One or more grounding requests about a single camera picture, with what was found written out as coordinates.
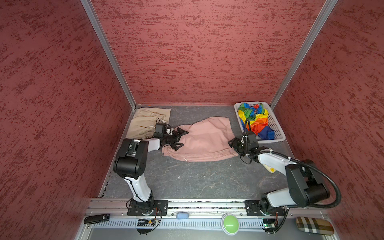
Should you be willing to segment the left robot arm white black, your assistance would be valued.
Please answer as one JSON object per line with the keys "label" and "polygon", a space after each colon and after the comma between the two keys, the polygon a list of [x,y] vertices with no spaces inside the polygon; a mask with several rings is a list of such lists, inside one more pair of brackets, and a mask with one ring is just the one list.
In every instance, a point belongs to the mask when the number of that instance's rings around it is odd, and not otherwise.
{"label": "left robot arm white black", "polygon": [[139,214],[151,215],[157,209],[152,190],[144,176],[148,153],[163,147],[178,151],[184,146],[181,138],[189,132],[181,128],[156,127],[153,137],[124,139],[118,149],[113,164],[113,171],[130,187],[133,197],[128,209],[135,209]]}

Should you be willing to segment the beige shorts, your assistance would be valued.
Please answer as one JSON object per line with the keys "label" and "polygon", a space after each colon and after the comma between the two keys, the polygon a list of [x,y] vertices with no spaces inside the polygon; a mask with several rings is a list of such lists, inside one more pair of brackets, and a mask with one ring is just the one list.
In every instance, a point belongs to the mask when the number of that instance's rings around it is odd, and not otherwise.
{"label": "beige shorts", "polygon": [[139,108],[130,122],[126,138],[145,139],[154,135],[156,123],[170,121],[171,109]]}

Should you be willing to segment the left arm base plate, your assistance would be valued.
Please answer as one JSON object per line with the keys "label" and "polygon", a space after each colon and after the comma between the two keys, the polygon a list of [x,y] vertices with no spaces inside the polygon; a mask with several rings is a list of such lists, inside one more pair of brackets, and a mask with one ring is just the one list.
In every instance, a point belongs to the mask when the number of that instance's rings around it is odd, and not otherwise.
{"label": "left arm base plate", "polygon": [[149,202],[130,201],[127,209],[128,216],[166,216],[168,200],[151,200]]}

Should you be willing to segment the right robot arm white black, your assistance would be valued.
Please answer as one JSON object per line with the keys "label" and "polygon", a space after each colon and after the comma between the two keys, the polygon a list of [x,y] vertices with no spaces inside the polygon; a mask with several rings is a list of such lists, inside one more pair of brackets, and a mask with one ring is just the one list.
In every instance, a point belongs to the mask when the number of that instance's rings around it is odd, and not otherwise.
{"label": "right robot arm white black", "polygon": [[240,157],[249,158],[249,164],[256,162],[266,165],[286,176],[287,188],[266,193],[261,197],[259,208],[265,213],[278,207],[305,208],[330,197],[324,176],[315,170],[316,166],[312,161],[297,161],[260,146],[251,135],[244,134],[242,139],[234,138],[228,144]]}

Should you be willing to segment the pink shorts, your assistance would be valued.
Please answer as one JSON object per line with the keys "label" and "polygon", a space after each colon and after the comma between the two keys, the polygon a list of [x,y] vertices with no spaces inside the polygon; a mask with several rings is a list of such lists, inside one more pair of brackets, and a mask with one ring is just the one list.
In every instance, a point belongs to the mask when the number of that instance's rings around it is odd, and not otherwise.
{"label": "pink shorts", "polygon": [[163,147],[164,156],[182,162],[215,162],[238,156],[228,144],[235,138],[229,118],[210,117],[179,128],[188,132],[180,139],[183,146],[177,151]]}

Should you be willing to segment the colourful shorts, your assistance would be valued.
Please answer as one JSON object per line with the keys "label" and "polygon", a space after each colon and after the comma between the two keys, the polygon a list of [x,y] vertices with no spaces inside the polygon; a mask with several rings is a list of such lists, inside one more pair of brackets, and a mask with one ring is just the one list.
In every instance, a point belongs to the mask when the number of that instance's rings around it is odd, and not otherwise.
{"label": "colourful shorts", "polygon": [[263,104],[250,106],[242,103],[238,108],[238,117],[244,131],[252,131],[263,141],[275,139],[275,131],[269,127],[269,112]]}

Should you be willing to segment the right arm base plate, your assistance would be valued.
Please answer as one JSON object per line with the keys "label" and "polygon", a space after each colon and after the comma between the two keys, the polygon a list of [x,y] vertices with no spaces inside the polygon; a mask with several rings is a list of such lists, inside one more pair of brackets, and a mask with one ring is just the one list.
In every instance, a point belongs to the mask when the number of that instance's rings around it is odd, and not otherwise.
{"label": "right arm base plate", "polygon": [[245,200],[245,210],[249,217],[283,217],[286,213],[285,207],[271,207],[266,199]]}

